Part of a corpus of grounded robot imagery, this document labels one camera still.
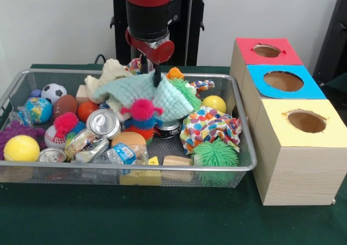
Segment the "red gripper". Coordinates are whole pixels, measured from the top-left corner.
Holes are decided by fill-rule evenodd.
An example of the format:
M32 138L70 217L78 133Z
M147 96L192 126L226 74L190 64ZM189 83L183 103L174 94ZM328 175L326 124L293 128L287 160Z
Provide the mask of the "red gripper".
M160 40L143 41L133 37L129 33L128 29L126 29L125 39L129 45L142 53L140 56L141 74L148 73L147 58L154 63L153 67L155 72L153 75L153 85L154 87L158 87L162 78L160 64L168 61L172 57L175 50L175 45L170 40L170 33L167 33L167 35Z

